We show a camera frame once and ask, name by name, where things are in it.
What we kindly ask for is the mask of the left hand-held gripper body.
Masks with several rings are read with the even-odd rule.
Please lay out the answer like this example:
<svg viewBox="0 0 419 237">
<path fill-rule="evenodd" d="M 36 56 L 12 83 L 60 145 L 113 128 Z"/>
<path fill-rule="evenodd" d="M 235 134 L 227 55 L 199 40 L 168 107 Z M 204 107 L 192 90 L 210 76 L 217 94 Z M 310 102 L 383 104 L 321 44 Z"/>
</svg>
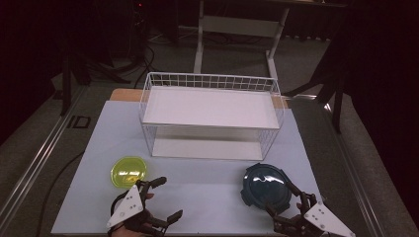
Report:
<svg viewBox="0 0 419 237">
<path fill-rule="evenodd" d="M 126 228 L 136 232 L 147 233 L 149 236 L 163 236 L 167 227 L 160 227 L 160 219 L 151 216 L 140 215 L 146 209 L 146 195 L 149 194 L 149 188 L 146 184 L 149 181 L 138 180 L 128 191 L 119 195 L 111 205 L 111 217 L 107 222 L 109 230 L 116 226 L 118 223 L 131 218 L 137 218 L 138 222 L 145 222 L 151 224 L 147 226 L 135 226 L 135 220 L 126 222 Z"/>
</svg>

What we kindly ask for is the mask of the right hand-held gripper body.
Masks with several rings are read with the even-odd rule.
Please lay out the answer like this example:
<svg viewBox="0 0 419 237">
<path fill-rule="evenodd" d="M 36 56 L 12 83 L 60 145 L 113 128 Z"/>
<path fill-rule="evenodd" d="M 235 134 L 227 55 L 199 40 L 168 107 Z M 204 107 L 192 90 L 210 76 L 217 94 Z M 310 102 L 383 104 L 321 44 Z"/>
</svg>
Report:
<svg viewBox="0 0 419 237">
<path fill-rule="evenodd" d="M 338 218 L 315 195 L 309 195 L 308 206 L 303 206 L 303 213 L 286 218 L 287 223 L 274 225 L 274 231 L 287 237 L 321 237 L 323 234 L 334 234 L 339 237 L 356 237 L 340 218 Z"/>
</svg>

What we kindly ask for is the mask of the yellow-green round plastic container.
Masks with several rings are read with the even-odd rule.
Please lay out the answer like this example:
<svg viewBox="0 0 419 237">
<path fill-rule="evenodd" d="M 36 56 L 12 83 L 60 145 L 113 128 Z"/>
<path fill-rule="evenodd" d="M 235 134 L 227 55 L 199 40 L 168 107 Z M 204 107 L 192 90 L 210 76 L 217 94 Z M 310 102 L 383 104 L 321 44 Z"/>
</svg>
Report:
<svg viewBox="0 0 419 237">
<path fill-rule="evenodd" d="M 111 182 L 116 188 L 130 188 L 147 174 L 146 163 L 141 157 L 125 156 L 111 169 Z"/>
</svg>

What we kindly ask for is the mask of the glass container with dark blue lid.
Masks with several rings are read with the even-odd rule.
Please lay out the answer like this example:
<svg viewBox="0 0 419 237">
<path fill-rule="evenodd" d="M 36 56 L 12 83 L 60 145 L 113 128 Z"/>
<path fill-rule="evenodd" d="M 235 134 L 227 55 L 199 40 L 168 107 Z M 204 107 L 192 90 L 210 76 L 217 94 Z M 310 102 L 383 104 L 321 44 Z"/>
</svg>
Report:
<svg viewBox="0 0 419 237">
<path fill-rule="evenodd" d="M 279 213 L 290 207 L 292 192 L 287 187 L 290 179 L 282 169 L 257 163 L 246 169 L 242 180 L 241 198 L 248 206 L 262 210 L 269 203 Z"/>
</svg>

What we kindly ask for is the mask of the white wire shelf rack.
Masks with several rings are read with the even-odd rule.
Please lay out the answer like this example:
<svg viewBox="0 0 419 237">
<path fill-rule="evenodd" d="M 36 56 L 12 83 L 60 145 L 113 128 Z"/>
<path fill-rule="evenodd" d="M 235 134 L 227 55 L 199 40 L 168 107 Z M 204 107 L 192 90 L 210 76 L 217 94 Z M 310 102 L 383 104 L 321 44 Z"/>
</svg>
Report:
<svg viewBox="0 0 419 237">
<path fill-rule="evenodd" d="M 287 107 L 275 78 L 151 72 L 139 120 L 154 157 L 262 161 Z"/>
</svg>

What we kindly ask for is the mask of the person's left hand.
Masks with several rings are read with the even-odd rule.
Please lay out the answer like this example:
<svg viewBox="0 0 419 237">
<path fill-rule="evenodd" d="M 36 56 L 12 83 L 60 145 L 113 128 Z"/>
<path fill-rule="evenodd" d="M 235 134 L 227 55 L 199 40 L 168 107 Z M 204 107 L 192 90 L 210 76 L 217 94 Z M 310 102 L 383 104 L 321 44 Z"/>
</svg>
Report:
<svg viewBox="0 0 419 237">
<path fill-rule="evenodd" d="M 151 199 L 154 197 L 154 194 L 147 194 L 146 195 L 146 199 Z M 151 216 L 152 214 L 150 213 L 149 210 L 144 209 L 143 212 L 139 213 L 140 215 L 145 214 L 145 216 Z M 141 223 L 137 221 L 137 218 L 132 216 L 131 218 L 124 220 L 120 223 L 118 223 L 116 226 L 114 226 L 113 228 L 111 228 L 108 231 L 108 237 L 149 237 L 149 235 L 147 235 L 147 233 L 143 233 L 143 232 L 136 232 L 136 231 L 132 231 L 130 229 L 126 228 L 126 222 L 132 222 L 130 221 L 131 219 L 135 220 L 135 226 L 147 226 L 147 227 L 151 227 L 151 224 L 149 223 Z"/>
</svg>

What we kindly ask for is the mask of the light blue table mat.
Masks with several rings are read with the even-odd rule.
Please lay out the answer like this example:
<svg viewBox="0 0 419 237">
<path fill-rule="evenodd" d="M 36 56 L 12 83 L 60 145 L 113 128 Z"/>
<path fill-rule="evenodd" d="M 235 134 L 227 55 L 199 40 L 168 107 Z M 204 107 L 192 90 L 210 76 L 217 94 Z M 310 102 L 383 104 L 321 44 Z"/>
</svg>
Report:
<svg viewBox="0 0 419 237">
<path fill-rule="evenodd" d="M 111 182 L 111 170 L 122 157 L 143 158 L 150 180 L 164 176 L 146 204 L 164 219 L 182 211 L 167 232 L 188 235 L 272 234 L 269 214 L 246 205 L 241 198 L 248 161 L 157 158 L 150 156 L 134 102 L 107 102 L 51 229 L 54 234 L 82 235 L 107 232 L 110 207 L 120 194 Z"/>
</svg>

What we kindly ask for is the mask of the black metal stand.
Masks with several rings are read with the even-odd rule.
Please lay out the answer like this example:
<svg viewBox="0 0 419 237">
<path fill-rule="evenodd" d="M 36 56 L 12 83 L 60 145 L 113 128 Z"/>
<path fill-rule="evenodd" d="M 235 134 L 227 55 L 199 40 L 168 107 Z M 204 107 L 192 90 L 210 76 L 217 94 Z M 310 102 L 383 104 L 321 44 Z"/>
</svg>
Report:
<svg viewBox="0 0 419 237">
<path fill-rule="evenodd" d="M 106 69 L 100 63 L 88 57 L 66 39 L 59 40 L 57 44 L 62 52 L 62 107 L 60 113 L 62 116 L 69 112 L 71 106 L 71 76 L 74 76 L 80 85 L 89 85 L 91 82 L 88 72 L 89 66 L 117 83 L 129 84 L 129 81 L 117 76 L 110 69 Z"/>
<path fill-rule="evenodd" d="M 322 85 L 315 101 L 318 104 L 326 105 L 334 97 L 332 124 L 338 134 L 341 133 L 340 116 L 344 85 L 348 76 L 348 67 L 346 65 L 348 56 L 345 54 L 344 47 L 350 41 L 350 34 L 351 30 L 348 29 L 348 23 L 344 20 L 317 64 L 310 80 L 284 93 L 284 96 L 295 97 L 308 89 Z"/>
</svg>

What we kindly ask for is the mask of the metal floor rail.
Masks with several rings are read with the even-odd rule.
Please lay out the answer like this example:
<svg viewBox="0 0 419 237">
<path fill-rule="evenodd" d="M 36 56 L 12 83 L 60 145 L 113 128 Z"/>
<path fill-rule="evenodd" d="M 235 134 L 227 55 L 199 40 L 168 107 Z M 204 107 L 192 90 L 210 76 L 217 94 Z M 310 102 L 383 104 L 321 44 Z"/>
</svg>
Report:
<svg viewBox="0 0 419 237">
<path fill-rule="evenodd" d="M 49 99 L 0 146 L 0 234 L 7 230 L 86 89 L 75 90 L 63 116 L 61 103 Z"/>
<path fill-rule="evenodd" d="M 323 200 L 357 237 L 386 237 L 328 104 L 312 95 L 291 99 L 294 116 Z"/>
</svg>

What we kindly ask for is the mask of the white metal table frame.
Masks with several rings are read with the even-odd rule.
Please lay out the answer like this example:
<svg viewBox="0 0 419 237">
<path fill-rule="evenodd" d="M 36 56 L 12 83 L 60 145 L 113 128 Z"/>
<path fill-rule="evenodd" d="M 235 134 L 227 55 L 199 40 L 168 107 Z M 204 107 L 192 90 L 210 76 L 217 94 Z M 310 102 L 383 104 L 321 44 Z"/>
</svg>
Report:
<svg viewBox="0 0 419 237">
<path fill-rule="evenodd" d="M 273 44 L 265 52 L 269 75 L 277 79 L 278 73 L 274 56 L 280 42 L 291 8 L 313 7 L 320 9 L 345 9 L 347 4 L 325 3 L 319 0 L 262 0 L 263 3 L 278 4 L 282 8 L 278 21 L 252 20 L 205 14 L 205 1 L 200 0 L 198 18 L 198 45 L 195 56 L 194 73 L 202 72 L 204 54 L 204 32 L 233 34 L 242 36 L 270 38 Z"/>
</svg>

